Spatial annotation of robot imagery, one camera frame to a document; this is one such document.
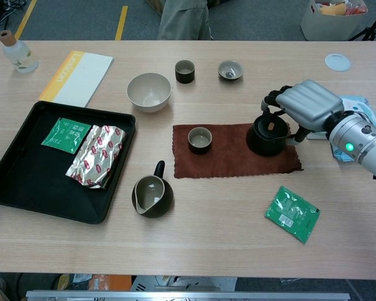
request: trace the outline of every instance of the khaki pants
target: khaki pants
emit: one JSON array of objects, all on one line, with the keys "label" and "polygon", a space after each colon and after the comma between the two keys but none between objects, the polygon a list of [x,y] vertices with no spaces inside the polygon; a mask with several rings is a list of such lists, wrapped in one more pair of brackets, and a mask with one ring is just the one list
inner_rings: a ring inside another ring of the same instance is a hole
[{"label": "khaki pants", "polygon": [[206,0],[166,0],[158,40],[210,40]]}]

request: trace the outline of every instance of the red and silver packet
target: red and silver packet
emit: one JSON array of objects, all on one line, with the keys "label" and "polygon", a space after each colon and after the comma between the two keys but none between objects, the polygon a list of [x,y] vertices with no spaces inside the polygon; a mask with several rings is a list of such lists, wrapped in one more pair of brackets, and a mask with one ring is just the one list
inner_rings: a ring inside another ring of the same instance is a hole
[{"label": "red and silver packet", "polygon": [[118,127],[92,126],[66,176],[89,188],[105,188],[127,133]]}]

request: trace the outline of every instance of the brown cloth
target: brown cloth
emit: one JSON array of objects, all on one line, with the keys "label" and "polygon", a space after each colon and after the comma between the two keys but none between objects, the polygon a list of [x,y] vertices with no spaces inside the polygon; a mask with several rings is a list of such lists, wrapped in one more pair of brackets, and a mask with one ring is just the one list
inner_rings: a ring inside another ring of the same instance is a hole
[{"label": "brown cloth", "polygon": [[[174,177],[238,177],[302,170],[293,146],[287,146],[274,157],[252,152],[246,145],[250,126],[252,124],[174,125]],[[189,150],[188,133],[194,127],[205,127],[212,132],[212,146],[206,154],[196,155]]]}]

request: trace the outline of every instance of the green tea packet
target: green tea packet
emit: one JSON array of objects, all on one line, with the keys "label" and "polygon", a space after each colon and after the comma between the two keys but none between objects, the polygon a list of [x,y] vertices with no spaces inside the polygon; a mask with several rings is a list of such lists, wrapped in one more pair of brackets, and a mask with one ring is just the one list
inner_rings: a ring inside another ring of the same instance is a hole
[{"label": "green tea packet", "polygon": [[281,186],[265,217],[306,243],[319,218],[320,210]]},{"label": "green tea packet", "polygon": [[60,117],[41,145],[75,154],[90,127],[88,124]]}]

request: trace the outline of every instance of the robotic hand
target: robotic hand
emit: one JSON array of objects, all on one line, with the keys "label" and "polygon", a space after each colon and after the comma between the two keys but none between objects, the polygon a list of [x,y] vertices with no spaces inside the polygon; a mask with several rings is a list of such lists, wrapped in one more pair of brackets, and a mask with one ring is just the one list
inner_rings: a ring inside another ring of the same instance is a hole
[{"label": "robotic hand", "polygon": [[262,101],[261,109],[269,114],[269,105],[281,108],[300,125],[288,144],[302,142],[310,132],[326,131],[328,140],[376,176],[376,127],[364,114],[344,111],[340,97],[313,80],[272,91]]}]

